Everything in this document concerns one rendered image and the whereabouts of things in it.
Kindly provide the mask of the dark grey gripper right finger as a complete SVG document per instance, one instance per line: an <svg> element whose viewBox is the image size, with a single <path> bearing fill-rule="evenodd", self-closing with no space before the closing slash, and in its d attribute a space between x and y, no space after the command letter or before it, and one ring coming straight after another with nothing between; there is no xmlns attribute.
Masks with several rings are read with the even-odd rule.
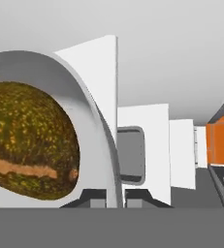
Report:
<svg viewBox="0 0 224 248"><path fill-rule="evenodd" d="M126 189L126 208L172 208L171 205L154 199L147 189Z"/></svg>

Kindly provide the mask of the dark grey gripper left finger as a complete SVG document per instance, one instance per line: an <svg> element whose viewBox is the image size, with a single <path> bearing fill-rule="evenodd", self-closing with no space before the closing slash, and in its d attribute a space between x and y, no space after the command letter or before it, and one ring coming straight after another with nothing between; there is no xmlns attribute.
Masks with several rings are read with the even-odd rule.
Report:
<svg viewBox="0 0 224 248"><path fill-rule="evenodd" d="M64 208L106 208L107 191L105 189L84 189L77 200L63 205Z"/></svg>

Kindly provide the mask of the white container with grey window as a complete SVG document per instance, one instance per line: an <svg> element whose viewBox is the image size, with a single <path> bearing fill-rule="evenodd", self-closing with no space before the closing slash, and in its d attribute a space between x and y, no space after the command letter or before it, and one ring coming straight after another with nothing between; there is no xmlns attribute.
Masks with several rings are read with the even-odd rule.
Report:
<svg viewBox="0 0 224 248"><path fill-rule="evenodd" d="M160 202L171 203L169 105L119 107L119 127L139 126L144 130L145 180L142 185L122 189L147 189Z"/></svg>

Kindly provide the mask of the green avocado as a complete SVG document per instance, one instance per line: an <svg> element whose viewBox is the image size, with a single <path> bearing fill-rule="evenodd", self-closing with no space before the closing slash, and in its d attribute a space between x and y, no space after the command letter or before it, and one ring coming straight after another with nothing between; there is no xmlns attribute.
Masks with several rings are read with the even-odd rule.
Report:
<svg viewBox="0 0 224 248"><path fill-rule="evenodd" d="M72 121L46 92L0 82L0 186L38 200L69 195L79 177Z"/></svg>

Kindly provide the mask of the white flat panel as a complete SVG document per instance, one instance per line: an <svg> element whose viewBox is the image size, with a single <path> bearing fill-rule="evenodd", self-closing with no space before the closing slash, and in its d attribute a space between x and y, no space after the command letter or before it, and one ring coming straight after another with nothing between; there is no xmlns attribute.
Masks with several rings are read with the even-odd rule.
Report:
<svg viewBox="0 0 224 248"><path fill-rule="evenodd" d="M194 125L192 119L170 121L171 185L196 189Z"/></svg>

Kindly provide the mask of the narrow white panel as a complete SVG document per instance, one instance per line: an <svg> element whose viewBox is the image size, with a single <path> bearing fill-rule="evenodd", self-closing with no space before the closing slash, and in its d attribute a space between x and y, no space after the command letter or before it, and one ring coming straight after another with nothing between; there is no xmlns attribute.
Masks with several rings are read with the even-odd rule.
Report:
<svg viewBox="0 0 224 248"><path fill-rule="evenodd" d="M195 127L195 164L197 168L206 169L208 167L207 157L207 132L205 127Z"/></svg>

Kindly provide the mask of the orange cupboard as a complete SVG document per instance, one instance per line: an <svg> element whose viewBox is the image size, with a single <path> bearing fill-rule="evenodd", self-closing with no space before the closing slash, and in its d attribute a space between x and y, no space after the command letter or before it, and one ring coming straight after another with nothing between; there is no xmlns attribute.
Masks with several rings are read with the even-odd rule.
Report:
<svg viewBox="0 0 224 248"><path fill-rule="evenodd" d="M224 104L207 123L208 163L224 167Z"/></svg>

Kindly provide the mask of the grey metal rail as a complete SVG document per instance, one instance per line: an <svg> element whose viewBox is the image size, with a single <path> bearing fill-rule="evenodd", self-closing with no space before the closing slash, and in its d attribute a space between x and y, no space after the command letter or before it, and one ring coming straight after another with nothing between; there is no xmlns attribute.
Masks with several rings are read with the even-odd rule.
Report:
<svg viewBox="0 0 224 248"><path fill-rule="evenodd" d="M224 186L223 186L222 182L220 181L219 177L217 176L214 168L212 166L209 166L208 170L209 170L210 176L213 180L215 189L216 189L216 191L219 195L219 198L221 199L221 202L224 206Z"/></svg>

